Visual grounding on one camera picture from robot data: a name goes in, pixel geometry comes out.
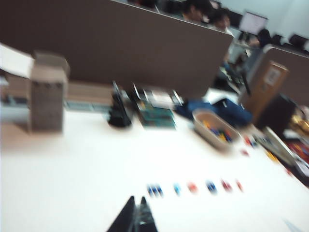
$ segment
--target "table surface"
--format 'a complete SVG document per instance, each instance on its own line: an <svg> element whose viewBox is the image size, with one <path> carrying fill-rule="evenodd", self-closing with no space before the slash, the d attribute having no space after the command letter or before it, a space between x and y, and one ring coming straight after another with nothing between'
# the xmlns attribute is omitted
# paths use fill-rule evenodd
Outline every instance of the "table surface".
<svg viewBox="0 0 309 232"><path fill-rule="evenodd" d="M63 134L32 135L27 115L26 108L1 108L1 231L106 231L131 195L146 196L161 232L309 231L309 190L261 147L239 141L219 152L178 115L175 130L145 129L137 119L120 130L102 114L65 112ZM148 195L155 183L163 198Z"/></svg>

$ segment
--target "office cubicle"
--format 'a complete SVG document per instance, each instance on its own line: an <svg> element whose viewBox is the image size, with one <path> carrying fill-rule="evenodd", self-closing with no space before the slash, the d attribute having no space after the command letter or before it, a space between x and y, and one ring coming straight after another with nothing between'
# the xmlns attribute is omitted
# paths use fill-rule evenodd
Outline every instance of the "office cubicle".
<svg viewBox="0 0 309 232"><path fill-rule="evenodd" d="M70 64L70 80L174 88L202 97L232 37L201 25L111 0L1 6L0 42L23 52L47 50Z"/></svg>
<svg viewBox="0 0 309 232"><path fill-rule="evenodd" d="M266 46L247 75L249 86L254 87L256 85L259 78L263 76L270 61L281 64L288 70L286 79L280 87L279 92L293 99L297 104L309 105L308 56L286 51L272 45ZM248 94L244 90L242 96L239 98L239 102L245 103L248 97Z"/></svg>

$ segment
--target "blue cloth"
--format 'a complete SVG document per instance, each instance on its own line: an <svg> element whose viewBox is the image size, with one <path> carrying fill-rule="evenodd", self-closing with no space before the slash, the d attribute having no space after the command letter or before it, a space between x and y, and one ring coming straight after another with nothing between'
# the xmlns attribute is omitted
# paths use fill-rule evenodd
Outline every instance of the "blue cloth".
<svg viewBox="0 0 309 232"><path fill-rule="evenodd" d="M202 100L190 100L182 106L177 106L176 113L193 119L192 112L196 109L210 110L232 126L245 126L252 121L251 113L226 98L213 105Z"/></svg>

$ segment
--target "computer screen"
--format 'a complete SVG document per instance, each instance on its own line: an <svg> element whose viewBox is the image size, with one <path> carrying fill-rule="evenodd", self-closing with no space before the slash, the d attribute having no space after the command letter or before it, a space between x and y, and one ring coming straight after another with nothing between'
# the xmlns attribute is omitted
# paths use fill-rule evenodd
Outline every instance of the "computer screen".
<svg viewBox="0 0 309 232"><path fill-rule="evenodd" d="M239 30L257 35L265 27L267 20L266 17L246 12L241 19Z"/></svg>
<svg viewBox="0 0 309 232"><path fill-rule="evenodd" d="M242 14L238 14L236 12L230 11L229 18L230 18L231 26L234 28L238 28L240 21L242 19Z"/></svg>

